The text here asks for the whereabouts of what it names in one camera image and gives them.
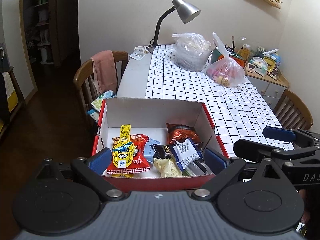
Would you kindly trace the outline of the person's hand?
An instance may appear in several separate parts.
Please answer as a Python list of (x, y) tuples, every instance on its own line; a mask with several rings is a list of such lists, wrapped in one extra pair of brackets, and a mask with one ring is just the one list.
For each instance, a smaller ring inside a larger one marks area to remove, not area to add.
[(303, 189), (298, 190), (298, 194), (304, 203), (304, 211), (300, 222), (306, 226), (310, 220), (310, 205), (312, 204), (311, 195), (307, 190)]

